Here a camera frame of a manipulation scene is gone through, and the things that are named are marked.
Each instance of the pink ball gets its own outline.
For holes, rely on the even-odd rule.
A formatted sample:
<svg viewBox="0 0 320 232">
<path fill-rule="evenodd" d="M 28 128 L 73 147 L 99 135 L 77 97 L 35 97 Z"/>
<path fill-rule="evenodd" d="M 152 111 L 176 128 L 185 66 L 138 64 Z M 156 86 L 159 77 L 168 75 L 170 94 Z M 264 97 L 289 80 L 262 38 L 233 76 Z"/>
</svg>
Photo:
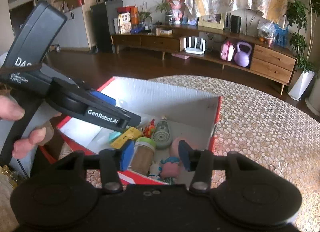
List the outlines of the pink ball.
<svg viewBox="0 0 320 232">
<path fill-rule="evenodd" d="M 194 150 L 197 149 L 197 146 L 195 146 L 194 144 L 191 144 L 187 139 L 185 139 L 183 137 L 178 137 L 172 142 L 172 145 L 170 147 L 170 157 L 180 158 L 178 148 L 179 148 L 179 142 L 181 140 L 185 140 L 186 143 L 189 144 L 192 149 L 194 149 Z"/>
</svg>

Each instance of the wooden floor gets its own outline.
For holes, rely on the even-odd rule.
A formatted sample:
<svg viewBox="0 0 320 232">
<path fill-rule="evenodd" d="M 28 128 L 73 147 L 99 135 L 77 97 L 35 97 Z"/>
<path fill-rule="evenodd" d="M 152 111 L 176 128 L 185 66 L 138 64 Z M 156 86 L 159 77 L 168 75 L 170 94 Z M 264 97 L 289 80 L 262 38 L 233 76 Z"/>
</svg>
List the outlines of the wooden floor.
<svg viewBox="0 0 320 232">
<path fill-rule="evenodd" d="M 119 55 L 50 52 L 46 62 L 66 75 L 88 82 L 93 88 L 100 87 L 112 76 L 151 79 L 173 75 L 194 75 L 225 79 L 275 96 L 320 122 L 320 117 L 314 115 L 304 101 L 304 98 L 308 97 L 312 85 L 306 90 L 301 101 L 295 101 L 285 91 L 280 96 L 281 84 L 279 83 L 228 66 L 222 70 L 220 64 L 210 61 L 196 58 L 183 60 L 170 54 L 166 54 L 165 60 L 162 61 L 161 52 L 126 48 L 120 51 Z"/>
</svg>

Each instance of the pink box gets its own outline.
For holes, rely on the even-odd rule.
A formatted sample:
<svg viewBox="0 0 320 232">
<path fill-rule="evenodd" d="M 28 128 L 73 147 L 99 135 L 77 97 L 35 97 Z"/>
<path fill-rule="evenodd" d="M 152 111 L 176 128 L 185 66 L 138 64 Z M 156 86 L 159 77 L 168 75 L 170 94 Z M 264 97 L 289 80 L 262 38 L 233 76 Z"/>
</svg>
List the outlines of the pink box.
<svg viewBox="0 0 320 232">
<path fill-rule="evenodd" d="M 176 56 L 176 57 L 179 57 L 179 58 L 184 59 L 184 60 L 186 60 L 186 59 L 189 58 L 188 55 L 179 55 L 179 54 L 174 54 L 174 53 L 172 53 L 171 55 Z"/>
</svg>

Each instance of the white planter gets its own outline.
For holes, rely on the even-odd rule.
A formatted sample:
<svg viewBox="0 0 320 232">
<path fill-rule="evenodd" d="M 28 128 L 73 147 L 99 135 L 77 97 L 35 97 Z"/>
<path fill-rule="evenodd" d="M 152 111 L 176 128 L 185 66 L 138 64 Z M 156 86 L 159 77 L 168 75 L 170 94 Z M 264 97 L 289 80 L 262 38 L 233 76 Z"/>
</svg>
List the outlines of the white planter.
<svg viewBox="0 0 320 232">
<path fill-rule="evenodd" d="M 306 98 L 306 105 L 315 115 L 320 116 L 320 79 L 318 78 L 309 98 Z"/>
<path fill-rule="evenodd" d="M 288 88 L 288 95 L 294 99 L 299 101 L 301 99 L 302 94 L 307 89 L 311 80 L 314 77 L 314 72 L 303 73 L 301 70 L 295 71 L 291 84 Z"/>
</svg>

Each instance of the orange toy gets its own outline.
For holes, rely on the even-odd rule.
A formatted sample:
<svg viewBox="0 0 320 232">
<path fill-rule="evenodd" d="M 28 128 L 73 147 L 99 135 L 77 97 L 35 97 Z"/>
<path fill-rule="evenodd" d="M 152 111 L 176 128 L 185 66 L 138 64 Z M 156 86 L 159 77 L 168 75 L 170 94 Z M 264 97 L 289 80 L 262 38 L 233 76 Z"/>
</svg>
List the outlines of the orange toy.
<svg viewBox="0 0 320 232">
<path fill-rule="evenodd" d="M 143 136 L 151 138 L 151 135 L 155 131 L 155 129 L 156 129 L 155 120 L 152 119 L 152 121 L 149 123 L 149 125 L 144 128 Z"/>
</svg>

